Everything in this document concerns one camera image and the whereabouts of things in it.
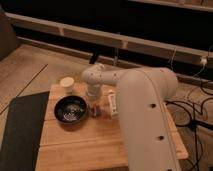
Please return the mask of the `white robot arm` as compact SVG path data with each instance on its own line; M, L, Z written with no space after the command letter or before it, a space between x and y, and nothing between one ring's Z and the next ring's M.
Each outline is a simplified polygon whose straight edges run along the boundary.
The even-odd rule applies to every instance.
M82 73L87 95L102 85L116 87L116 107L130 171L181 171L166 117L164 101L177 89L168 68L141 67L107 71L96 64Z

